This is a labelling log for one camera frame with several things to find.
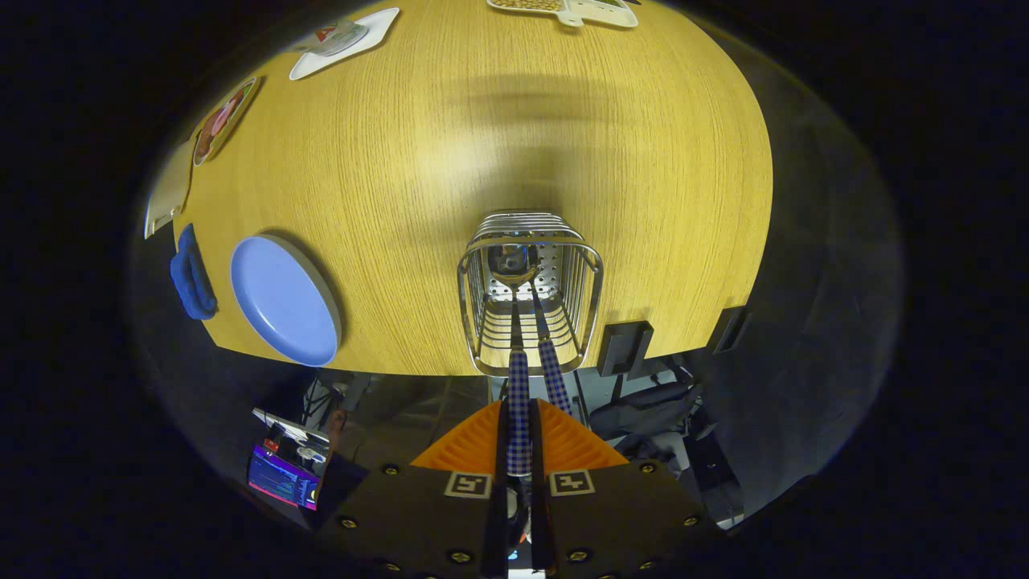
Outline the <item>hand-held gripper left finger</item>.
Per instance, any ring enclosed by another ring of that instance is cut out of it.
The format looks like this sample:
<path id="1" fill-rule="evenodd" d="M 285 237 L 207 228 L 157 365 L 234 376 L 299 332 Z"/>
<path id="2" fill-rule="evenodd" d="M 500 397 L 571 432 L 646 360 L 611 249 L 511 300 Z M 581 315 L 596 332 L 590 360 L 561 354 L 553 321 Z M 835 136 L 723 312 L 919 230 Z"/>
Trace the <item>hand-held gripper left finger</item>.
<path id="1" fill-rule="evenodd" d="M 504 578 L 507 407 L 487 404 L 411 461 L 332 454 L 318 488 L 318 543 L 360 578 Z"/>

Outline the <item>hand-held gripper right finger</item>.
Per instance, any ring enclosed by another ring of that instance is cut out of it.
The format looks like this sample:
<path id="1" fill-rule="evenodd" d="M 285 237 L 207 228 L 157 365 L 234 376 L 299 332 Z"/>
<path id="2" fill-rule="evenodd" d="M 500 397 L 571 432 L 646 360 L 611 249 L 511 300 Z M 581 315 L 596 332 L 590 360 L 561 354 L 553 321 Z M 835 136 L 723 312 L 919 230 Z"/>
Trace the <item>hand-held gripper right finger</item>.
<path id="1" fill-rule="evenodd" d="M 532 564 L 548 578 L 672 578 L 723 542 L 653 459 L 630 461 L 546 400 L 531 403 Z"/>

